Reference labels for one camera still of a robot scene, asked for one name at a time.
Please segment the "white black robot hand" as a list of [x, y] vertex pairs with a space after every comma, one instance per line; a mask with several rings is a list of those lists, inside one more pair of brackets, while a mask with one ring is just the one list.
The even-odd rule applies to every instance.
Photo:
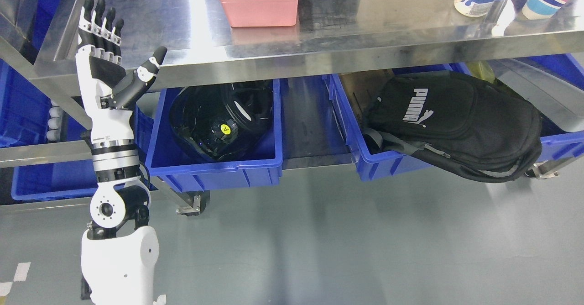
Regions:
[[[90, 140], [125, 142], [134, 139], [130, 126], [133, 112], [129, 109], [154, 84], [167, 47], [158, 47], [144, 63], [126, 75], [120, 66], [121, 30], [125, 20], [121, 18], [113, 26], [115, 8], [109, 8], [103, 20], [104, 11], [105, 0], [98, 0], [95, 5], [94, 0], [85, 0], [81, 8], [75, 55], [79, 88], [85, 112], [92, 121]], [[102, 104], [109, 100], [111, 108], [103, 108]]]

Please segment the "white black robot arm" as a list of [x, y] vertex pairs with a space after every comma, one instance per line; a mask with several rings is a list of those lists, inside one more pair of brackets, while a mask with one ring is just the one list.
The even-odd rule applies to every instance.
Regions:
[[92, 126], [87, 140], [97, 189], [90, 223], [82, 234], [82, 292], [95, 305], [164, 305], [154, 296], [159, 241], [150, 226], [150, 189], [132, 119], [140, 97], [155, 83], [167, 47], [138, 68], [122, 66], [124, 20], [104, 0], [85, 0], [78, 20], [75, 63], [83, 108]]

